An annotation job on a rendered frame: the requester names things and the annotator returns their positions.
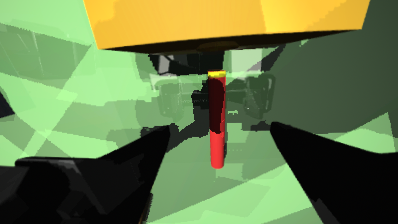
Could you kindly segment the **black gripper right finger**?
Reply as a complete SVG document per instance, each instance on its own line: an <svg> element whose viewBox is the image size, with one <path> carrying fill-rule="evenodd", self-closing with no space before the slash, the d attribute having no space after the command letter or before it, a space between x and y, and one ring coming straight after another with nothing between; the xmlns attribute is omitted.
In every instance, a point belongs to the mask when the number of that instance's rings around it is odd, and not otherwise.
<svg viewBox="0 0 398 224"><path fill-rule="evenodd" d="M398 152L366 151L279 122L270 133L323 224L379 224L398 204Z"/></svg>

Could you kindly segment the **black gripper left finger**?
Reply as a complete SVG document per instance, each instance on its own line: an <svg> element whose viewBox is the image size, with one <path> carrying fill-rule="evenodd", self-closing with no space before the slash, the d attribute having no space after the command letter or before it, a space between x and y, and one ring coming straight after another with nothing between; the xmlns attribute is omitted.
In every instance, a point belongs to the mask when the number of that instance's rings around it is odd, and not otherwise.
<svg viewBox="0 0 398 224"><path fill-rule="evenodd" d="M139 224L170 138L168 125L97 158L30 156L37 188L84 192L106 224Z"/></svg>

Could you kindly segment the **red cylinder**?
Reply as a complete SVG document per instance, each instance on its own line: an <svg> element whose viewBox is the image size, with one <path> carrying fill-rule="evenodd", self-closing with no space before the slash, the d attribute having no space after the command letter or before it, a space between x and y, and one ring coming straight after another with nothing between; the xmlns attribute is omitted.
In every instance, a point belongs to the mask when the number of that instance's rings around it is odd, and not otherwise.
<svg viewBox="0 0 398 224"><path fill-rule="evenodd" d="M225 155L226 70L208 71L211 166L222 168Z"/></svg>

